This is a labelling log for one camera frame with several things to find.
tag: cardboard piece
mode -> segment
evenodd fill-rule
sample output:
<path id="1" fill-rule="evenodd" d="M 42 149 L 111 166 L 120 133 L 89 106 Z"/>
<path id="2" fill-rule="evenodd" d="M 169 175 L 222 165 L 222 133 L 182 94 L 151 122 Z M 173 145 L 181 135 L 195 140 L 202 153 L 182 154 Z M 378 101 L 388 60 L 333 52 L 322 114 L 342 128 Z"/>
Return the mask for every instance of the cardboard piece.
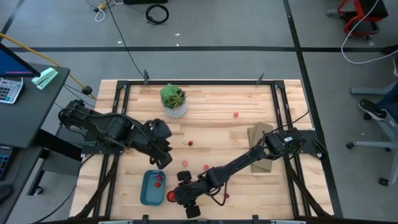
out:
<path id="1" fill-rule="evenodd" d="M 253 128 L 248 128 L 249 147 L 252 148 L 262 138 L 263 132 L 272 131 L 273 127 L 265 123 L 257 123 Z M 262 159 L 251 164 L 252 172 L 271 172 L 272 161 Z"/>

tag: cable coil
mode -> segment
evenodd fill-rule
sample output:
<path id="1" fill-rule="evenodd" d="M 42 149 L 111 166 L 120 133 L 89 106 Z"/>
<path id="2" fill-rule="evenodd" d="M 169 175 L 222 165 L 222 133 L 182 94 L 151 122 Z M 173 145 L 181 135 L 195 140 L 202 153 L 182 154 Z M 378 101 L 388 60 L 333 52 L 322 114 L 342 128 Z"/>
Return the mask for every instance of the cable coil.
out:
<path id="1" fill-rule="evenodd" d="M 154 18 L 152 18 L 149 15 L 149 12 L 151 10 L 153 10 L 154 8 L 156 8 L 156 7 L 159 7 L 159 8 L 163 9 L 166 12 L 166 17 L 163 20 L 161 20 L 161 21 L 157 21 L 157 20 L 155 20 Z M 161 5 L 161 4 L 153 4 L 153 5 L 149 6 L 147 8 L 147 10 L 145 11 L 145 17 L 147 18 L 148 23 L 153 24 L 153 25 L 159 25 L 159 24 L 162 24 L 162 23 L 166 22 L 167 19 L 169 19 L 169 10 L 167 10 L 167 8 L 165 6 L 163 6 L 163 5 Z"/>

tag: monitor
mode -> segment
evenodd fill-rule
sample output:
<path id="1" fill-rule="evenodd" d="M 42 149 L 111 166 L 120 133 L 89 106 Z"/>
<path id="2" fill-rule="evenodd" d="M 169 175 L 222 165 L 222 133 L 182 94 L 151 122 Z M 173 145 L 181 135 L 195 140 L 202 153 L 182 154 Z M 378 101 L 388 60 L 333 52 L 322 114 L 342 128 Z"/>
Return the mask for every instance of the monitor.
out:
<path id="1" fill-rule="evenodd" d="M 0 78 L 39 77 L 40 72 L 0 44 Z"/>

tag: potted plant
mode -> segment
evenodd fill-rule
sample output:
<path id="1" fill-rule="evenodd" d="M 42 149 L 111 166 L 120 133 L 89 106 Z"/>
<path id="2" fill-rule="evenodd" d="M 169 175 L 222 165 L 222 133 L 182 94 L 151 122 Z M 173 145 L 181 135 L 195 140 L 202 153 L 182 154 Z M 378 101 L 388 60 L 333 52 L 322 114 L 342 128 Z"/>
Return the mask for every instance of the potted plant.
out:
<path id="1" fill-rule="evenodd" d="M 177 85 L 167 84 L 160 90 L 163 110 L 171 118 L 181 118 L 187 112 L 185 91 Z"/>

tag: teal plastic tray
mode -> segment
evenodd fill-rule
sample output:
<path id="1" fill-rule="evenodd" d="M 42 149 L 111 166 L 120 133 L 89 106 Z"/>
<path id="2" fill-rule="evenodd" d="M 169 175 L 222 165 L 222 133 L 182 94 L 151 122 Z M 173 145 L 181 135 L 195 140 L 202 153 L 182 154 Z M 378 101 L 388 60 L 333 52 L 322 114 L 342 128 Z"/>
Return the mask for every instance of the teal plastic tray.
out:
<path id="1" fill-rule="evenodd" d="M 162 180 L 158 180 L 157 176 L 162 176 Z M 155 187 L 155 183 L 160 182 L 160 187 Z M 157 206 L 163 202 L 164 192 L 166 188 L 166 175 L 160 170 L 148 170 L 144 174 L 142 181 L 140 201 L 143 205 Z"/>

